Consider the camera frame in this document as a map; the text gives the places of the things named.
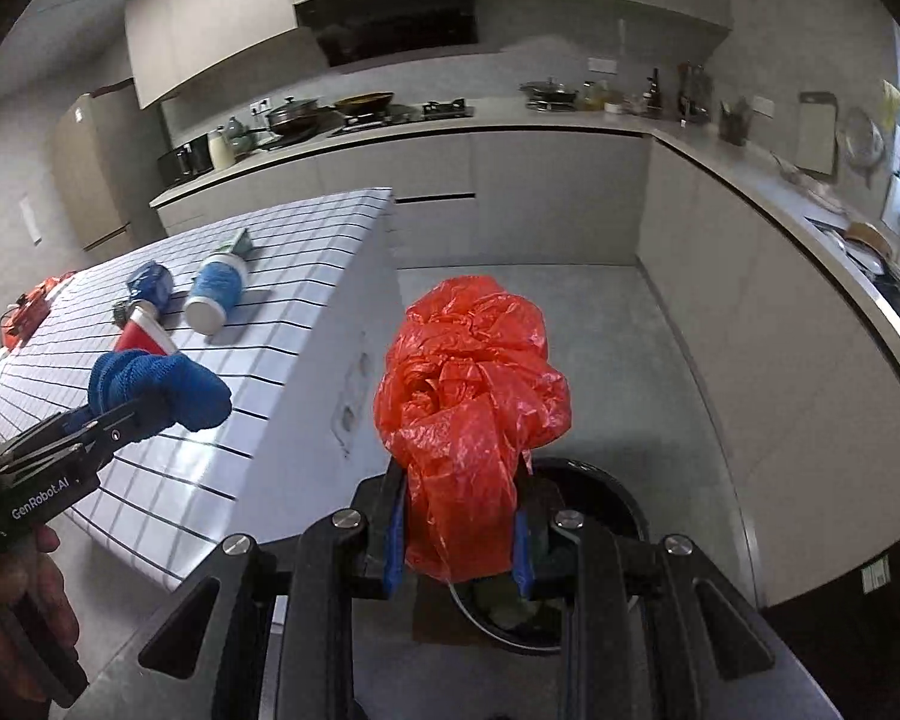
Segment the beige refrigerator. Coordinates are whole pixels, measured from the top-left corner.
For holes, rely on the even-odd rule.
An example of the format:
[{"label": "beige refrigerator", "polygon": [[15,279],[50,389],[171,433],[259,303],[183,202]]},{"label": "beige refrigerator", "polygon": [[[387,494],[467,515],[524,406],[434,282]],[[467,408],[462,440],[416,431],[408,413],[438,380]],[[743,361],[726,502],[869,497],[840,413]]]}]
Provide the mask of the beige refrigerator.
[{"label": "beige refrigerator", "polygon": [[94,263],[167,237],[149,203],[170,146],[157,106],[140,110],[133,82],[80,95],[50,137],[53,180]]}]

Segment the silver screw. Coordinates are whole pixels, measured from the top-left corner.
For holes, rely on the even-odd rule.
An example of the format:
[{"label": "silver screw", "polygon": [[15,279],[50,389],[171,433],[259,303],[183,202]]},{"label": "silver screw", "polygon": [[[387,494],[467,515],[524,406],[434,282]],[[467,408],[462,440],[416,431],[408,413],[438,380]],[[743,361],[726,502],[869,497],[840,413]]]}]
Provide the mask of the silver screw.
[{"label": "silver screw", "polygon": [[663,539],[663,548],[671,555],[686,557],[693,552],[693,541],[677,533],[674,536],[667,536],[667,538]]},{"label": "silver screw", "polygon": [[247,552],[250,552],[250,547],[252,546],[253,538],[245,533],[233,533],[232,536],[227,536],[223,540],[223,552],[231,556],[245,555]]},{"label": "silver screw", "polygon": [[561,509],[554,517],[554,525],[565,531],[575,531],[583,528],[583,515],[576,509]]},{"label": "silver screw", "polygon": [[351,528],[356,528],[360,525],[362,517],[360,516],[360,512],[357,509],[340,509],[338,512],[333,512],[333,526],[335,528],[345,528],[346,530],[350,530]]}]

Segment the red bag on table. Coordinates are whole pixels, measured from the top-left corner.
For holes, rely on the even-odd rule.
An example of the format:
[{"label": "red bag on table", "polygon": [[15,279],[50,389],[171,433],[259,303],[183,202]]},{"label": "red bag on table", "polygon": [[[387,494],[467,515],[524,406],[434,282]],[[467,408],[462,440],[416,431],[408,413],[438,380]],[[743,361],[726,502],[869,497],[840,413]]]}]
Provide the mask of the red bag on table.
[{"label": "red bag on table", "polygon": [[490,276],[437,285],[407,309],[373,415],[407,471],[408,565],[441,581],[508,571],[517,463],[570,428],[540,309]]}]

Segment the red plastic bag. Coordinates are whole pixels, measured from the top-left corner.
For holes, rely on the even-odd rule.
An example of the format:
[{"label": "red plastic bag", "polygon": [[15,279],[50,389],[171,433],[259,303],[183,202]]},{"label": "red plastic bag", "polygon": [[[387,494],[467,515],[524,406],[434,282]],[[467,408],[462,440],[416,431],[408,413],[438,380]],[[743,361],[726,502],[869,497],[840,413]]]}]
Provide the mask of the red plastic bag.
[{"label": "red plastic bag", "polygon": [[509,570],[521,453],[570,428],[540,309],[490,276],[437,285],[407,309],[373,415],[407,471],[408,565],[441,581]]}]

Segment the range hood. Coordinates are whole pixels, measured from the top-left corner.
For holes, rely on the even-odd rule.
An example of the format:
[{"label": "range hood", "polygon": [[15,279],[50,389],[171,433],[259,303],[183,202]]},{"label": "range hood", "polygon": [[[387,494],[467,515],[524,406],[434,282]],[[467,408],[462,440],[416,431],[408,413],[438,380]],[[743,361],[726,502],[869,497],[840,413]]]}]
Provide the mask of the range hood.
[{"label": "range hood", "polygon": [[308,0],[295,9],[331,66],[477,42],[475,0]]}]

